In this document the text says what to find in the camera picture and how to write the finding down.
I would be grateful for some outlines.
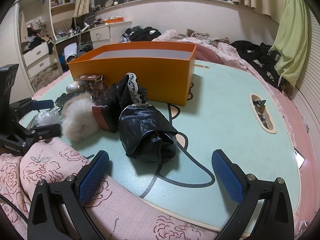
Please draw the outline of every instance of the drawer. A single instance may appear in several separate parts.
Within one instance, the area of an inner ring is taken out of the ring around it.
[[[40,44],[34,49],[23,55],[26,65],[29,66],[44,55],[49,54],[48,44],[46,42]]]
[[[91,41],[110,40],[109,26],[93,29],[90,31]]]
[[[103,40],[103,41],[93,41],[92,42],[92,45],[93,45],[93,48],[96,49],[98,47],[101,47],[101,46],[104,46],[104,45],[108,45],[108,44],[111,44],[111,40]]]
[[[44,57],[36,60],[30,66],[27,67],[30,78],[34,77],[35,75],[39,74],[43,71],[46,67],[53,65],[57,61],[55,60],[53,55],[45,55]]]

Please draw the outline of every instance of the window sill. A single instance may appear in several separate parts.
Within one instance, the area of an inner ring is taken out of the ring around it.
[[[104,8],[103,10],[99,11],[96,13],[96,15],[100,15],[100,14],[103,14],[103,13],[106,13],[108,11],[113,11],[113,10],[116,10],[116,9],[120,9],[120,8],[123,8],[123,7],[130,7],[132,5],[136,5],[136,4],[144,4],[144,3],[150,3],[150,2],[159,2],[159,1],[169,1],[169,0],[135,0],[135,1],[130,1],[130,2],[127,2],[127,3],[122,3],[122,4],[118,4],[118,5],[113,5],[111,7],[108,7],[108,8]],[[244,7],[244,6],[241,6],[241,5],[236,5],[234,3],[232,3],[231,1],[223,1],[223,0],[190,0],[190,1],[193,1],[193,2],[209,2],[209,3],[212,3],[212,4],[216,4],[216,3],[220,3],[221,5],[225,5],[225,6],[230,6],[232,8],[241,8],[243,10],[247,10],[247,11],[251,11],[255,14],[258,14],[258,15],[261,15],[262,17],[265,17],[266,19],[274,22],[274,23],[277,23],[279,24],[278,22],[276,22],[275,20],[273,20],[271,17],[267,16],[267,15],[264,15],[264,14],[260,14],[248,7]]]

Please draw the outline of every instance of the fur pom-pom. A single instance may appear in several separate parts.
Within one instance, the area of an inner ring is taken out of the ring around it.
[[[92,100],[81,97],[68,105],[62,119],[62,132],[68,139],[81,141],[99,131],[99,125],[92,113]]]

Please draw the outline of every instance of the cardboard box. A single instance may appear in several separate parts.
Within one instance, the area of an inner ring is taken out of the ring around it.
[[[128,42],[94,49],[68,65],[74,80],[103,74],[107,86],[128,72],[148,90],[149,100],[184,106],[192,82],[196,44],[184,42]]]
[[[104,82],[103,75],[82,75],[76,80],[82,90],[91,94],[98,90],[106,91],[108,88]]]

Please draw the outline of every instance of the green curtain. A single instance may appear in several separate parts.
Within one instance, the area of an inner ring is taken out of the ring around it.
[[[295,87],[308,51],[308,10],[304,0],[284,0],[278,33],[271,50],[281,52],[275,69]]]

